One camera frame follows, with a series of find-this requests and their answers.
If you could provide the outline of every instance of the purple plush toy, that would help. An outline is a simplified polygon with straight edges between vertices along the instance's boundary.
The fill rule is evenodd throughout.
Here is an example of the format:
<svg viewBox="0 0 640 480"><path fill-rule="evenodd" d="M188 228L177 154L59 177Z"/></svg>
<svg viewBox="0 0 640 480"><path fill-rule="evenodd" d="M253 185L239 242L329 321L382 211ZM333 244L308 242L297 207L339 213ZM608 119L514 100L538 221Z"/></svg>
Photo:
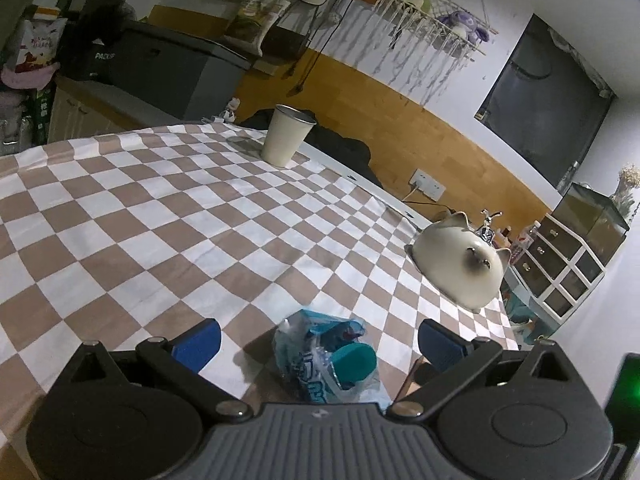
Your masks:
<svg viewBox="0 0 640 480"><path fill-rule="evenodd" d="M437 20L450 27L454 34L465 38L472 45L477 45L481 41L489 41L489 32L485 28L479 27L474 17L468 12L457 10L451 14L440 16Z"/></svg>

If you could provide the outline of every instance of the checkered tablecloth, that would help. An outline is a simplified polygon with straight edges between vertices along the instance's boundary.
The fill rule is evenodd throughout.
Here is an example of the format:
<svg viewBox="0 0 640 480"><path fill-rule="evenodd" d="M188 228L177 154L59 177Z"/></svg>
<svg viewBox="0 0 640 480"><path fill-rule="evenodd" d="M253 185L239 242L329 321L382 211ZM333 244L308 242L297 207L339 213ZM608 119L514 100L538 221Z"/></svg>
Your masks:
<svg viewBox="0 0 640 480"><path fill-rule="evenodd" d="M30 478L25 426L82 340L132 349L213 317L202 375L252 404L284 395L271 335L302 306L369 323L392 397L425 317L517 348L499 299L473 315L417 272L406 219L302 155L263 162L262 136L169 126L0 158L0 478Z"/></svg>

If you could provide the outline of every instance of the white bear figurine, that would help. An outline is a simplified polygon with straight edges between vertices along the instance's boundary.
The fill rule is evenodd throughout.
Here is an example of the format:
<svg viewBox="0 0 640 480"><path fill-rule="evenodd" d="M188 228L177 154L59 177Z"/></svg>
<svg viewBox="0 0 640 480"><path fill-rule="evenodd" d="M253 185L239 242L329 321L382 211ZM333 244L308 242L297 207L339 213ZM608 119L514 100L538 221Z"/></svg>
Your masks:
<svg viewBox="0 0 640 480"><path fill-rule="evenodd" d="M500 290L511 251L494 249L458 212L428 226L412 247L418 270L459 306L477 313Z"/></svg>

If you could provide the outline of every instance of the wooden wall panel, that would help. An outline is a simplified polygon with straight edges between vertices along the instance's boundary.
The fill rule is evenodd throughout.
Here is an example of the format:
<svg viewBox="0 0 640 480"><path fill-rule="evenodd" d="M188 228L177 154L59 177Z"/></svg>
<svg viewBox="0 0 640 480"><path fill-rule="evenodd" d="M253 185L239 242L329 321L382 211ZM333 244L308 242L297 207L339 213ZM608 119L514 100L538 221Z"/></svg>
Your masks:
<svg viewBox="0 0 640 480"><path fill-rule="evenodd" d="M150 21L190 34L220 30L224 24L205 14L158 6ZM305 54L291 78L284 78L285 67L276 76L249 71L236 92L241 99L239 120L278 103L313 110L323 126L369 145L370 166L388 192L402 198L409 192L414 170L420 168L446 187L440 203L465 211L474 222L481 220L479 211L483 208L502 210L504 216L497 219L497 225L511 225L519 232L549 211L505 167L446 122L328 56L319 57L300 94L287 95L314 54ZM419 193L412 196L412 200L422 198ZM428 218L439 212L436 206L414 207Z"/></svg>

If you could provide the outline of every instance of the ribbed gray surface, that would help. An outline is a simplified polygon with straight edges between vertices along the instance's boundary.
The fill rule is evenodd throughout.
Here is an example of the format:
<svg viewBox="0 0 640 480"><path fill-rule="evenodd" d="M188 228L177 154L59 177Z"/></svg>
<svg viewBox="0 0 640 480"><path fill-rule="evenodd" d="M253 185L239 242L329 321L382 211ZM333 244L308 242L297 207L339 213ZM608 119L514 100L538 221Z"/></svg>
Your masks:
<svg viewBox="0 0 640 480"><path fill-rule="evenodd" d="M221 426L174 480L469 480L418 426L384 419L374 404L267 404Z"/></svg>

